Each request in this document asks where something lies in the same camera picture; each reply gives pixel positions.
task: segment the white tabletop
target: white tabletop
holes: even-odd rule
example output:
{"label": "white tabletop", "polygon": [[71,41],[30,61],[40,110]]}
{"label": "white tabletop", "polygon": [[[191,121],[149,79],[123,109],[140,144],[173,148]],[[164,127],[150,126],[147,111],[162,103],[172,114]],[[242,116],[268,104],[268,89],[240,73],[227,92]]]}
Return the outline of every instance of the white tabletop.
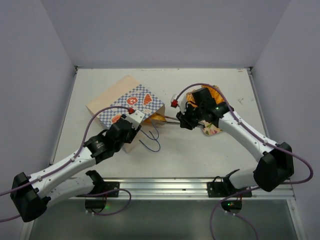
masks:
{"label": "white tabletop", "polygon": [[[170,107],[173,94],[194,83],[217,85],[242,118],[264,133],[246,69],[79,69],[55,162],[79,147],[91,118],[85,105],[125,75],[133,76],[159,97],[165,103],[166,115],[173,117],[178,111]],[[94,121],[87,139],[101,130]],[[198,128],[190,131],[175,125],[161,126],[159,131],[160,152],[151,152],[139,144],[130,153],[121,150],[91,169],[97,170],[104,178],[200,178],[224,176],[235,169],[257,164],[249,152],[225,132],[205,136]],[[150,140],[145,143],[157,147]]]}

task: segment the red connector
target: red connector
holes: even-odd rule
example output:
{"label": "red connector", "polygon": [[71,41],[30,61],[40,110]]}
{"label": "red connector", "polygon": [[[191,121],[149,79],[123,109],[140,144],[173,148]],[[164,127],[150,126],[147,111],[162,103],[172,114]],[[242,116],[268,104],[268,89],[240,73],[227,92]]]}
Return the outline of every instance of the red connector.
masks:
{"label": "red connector", "polygon": [[133,114],[136,110],[134,110],[132,107],[129,108],[128,112],[129,114]]}
{"label": "red connector", "polygon": [[174,99],[174,100],[171,102],[171,107],[176,108],[177,106],[178,106],[178,100],[177,100],[177,99]]}

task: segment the gray floor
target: gray floor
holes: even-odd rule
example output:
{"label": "gray floor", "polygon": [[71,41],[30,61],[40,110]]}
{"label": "gray floor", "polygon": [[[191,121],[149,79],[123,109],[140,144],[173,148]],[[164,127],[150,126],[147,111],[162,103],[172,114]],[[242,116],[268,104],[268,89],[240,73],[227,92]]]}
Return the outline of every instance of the gray floor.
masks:
{"label": "gray floor", "polygon": [[[123,201],[109,201],[109,209]],[[122,213],[101,217],[85,214],[83,200],[68,200],[38,218],[30,240],[210,240],[209,217],[216,201],[136,200]],[[256,227],[261,240],[296,240],[285,200],[243,202],[241,215]],[[218,210],[214,216],[218,240],[255,240],[251,227]]]}

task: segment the blue and white checkered paper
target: blue and white checkered paper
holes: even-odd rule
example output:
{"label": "blue and white checkered paper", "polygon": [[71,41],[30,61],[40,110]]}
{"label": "blue and white checkered paper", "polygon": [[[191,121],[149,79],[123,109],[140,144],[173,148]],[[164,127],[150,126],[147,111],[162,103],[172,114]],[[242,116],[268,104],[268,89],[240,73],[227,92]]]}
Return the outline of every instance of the blue and white checkered paper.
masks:
{"label": "blue and white checkered paper", "polygon": [[[111,104],[111,106],[124,106],[133,108],[135,110],[140,110],[145,114],[143,120],[146,120],[156,111],[158,111],[163,105],[165,104],[159,98],[157,98],[141,84]],[[101,126],[104,129],[109,129],[119,116],[127,113],[128,111],[125,109],[112,108],[100,113],[98,118]]]}

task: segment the robotic arm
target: robotic arm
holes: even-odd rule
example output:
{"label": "robotic arm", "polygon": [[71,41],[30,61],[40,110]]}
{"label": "robotic arm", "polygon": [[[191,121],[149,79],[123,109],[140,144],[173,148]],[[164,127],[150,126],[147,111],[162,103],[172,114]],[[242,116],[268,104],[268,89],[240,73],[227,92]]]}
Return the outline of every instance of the robotic arm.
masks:
{"label": "robotic arm", "polygon": [[26,176],[24,172],[16,175],[13,189],[29,183],[10,195],[22,220],[30,222],[41,216],[48,207],[71,197],[101,193],[104,180],[96,171],[88,171],[79,178],[69,178],[111,158],[125,143],[131,143],[140,130],[144,117],[145,114],[138,110],[122,115],[110,129],[103,130],[86,141],[82,150],[30,176]]}
{"label": "robotic arm", "polygon": [[294,174],[293,157],[271,147],[277,146],[292,152],[287,143],[278,144],[259,133],[226,102],[217,104],[206,87],[193,91],[192,96],[195,106],[190,104],[186,96],[183,95],[178,99],[175,99],[174,95],[171,100],[172,107],[179,106],[180,108],[180,112],[176,115],[180,121],[180,127],[192,130],[199,124],[199,121],[205,120],[212,123],[234,137],[257,161],[255,168],[235,170],[223,177],[221,182],[214,182],[213,186],[217,191],[229,196],[238,192],[239,189],[259,186],[263,190],[271,192]]}

